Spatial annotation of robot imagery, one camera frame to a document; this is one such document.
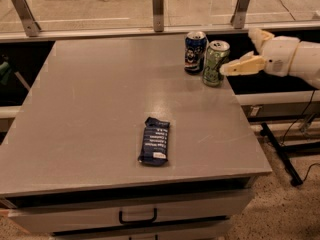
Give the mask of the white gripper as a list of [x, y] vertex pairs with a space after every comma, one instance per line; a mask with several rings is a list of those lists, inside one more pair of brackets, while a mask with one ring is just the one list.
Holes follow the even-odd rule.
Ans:
[[264, 71], [270, 75], [287, 76], [300, 39], [286, 36], [273, 38], [271, 32], [260, 28], [250, 28], [248, 36], [262, 56], [248, 52], [223, 64], [220, 73], [224, 76], [253, 75], [265, 68]]

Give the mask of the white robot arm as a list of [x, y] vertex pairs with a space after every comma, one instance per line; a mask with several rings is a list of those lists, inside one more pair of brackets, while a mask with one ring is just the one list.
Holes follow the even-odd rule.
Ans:
[[312, 87], [320, 88], [320, 44], [301, 41], [297, 37], [275, 36], [259, 28], [251, 28], [248, 36], [258, 54], [253, 51], [224, 63], [224, 76], [253, 75], [263, 70], [278, 77], [293, 76]]

